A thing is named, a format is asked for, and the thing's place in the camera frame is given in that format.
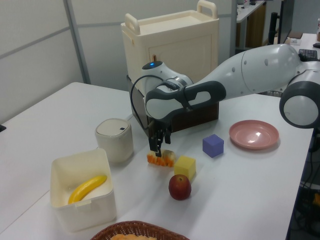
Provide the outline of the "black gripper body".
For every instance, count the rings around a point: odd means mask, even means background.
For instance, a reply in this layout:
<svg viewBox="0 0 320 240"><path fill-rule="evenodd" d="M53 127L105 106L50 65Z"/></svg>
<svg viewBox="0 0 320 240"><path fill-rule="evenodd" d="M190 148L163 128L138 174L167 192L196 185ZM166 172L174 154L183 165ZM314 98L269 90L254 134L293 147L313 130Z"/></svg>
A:
<svg viewBox="0 0 320 240"><path fill-rule="evenodd" d="M172 127L168 122L162 122L154 118L150 119L149 127L149 138L155 136L161 137L162 142L165 140L165 132L167 129L171 130L172 133Z"/></svg>

